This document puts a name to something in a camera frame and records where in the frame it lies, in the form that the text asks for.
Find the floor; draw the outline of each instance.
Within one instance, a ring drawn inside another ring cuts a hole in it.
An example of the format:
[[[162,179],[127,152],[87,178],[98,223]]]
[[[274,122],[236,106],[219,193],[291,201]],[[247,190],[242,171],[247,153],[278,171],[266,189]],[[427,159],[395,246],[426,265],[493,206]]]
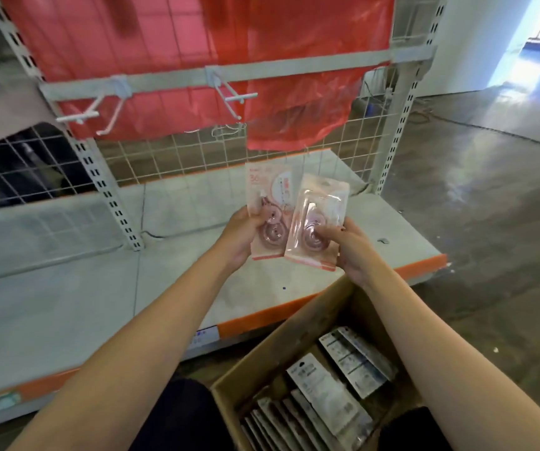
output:
[[[427,107],[540,140],[540,92],[512,83]],[[382,196],[452,262],[416,292],[540,405],[540,144],[413,114]],[[210,385],[255,343],[179,372]],[[0,429],[0,449],[28,419]]]

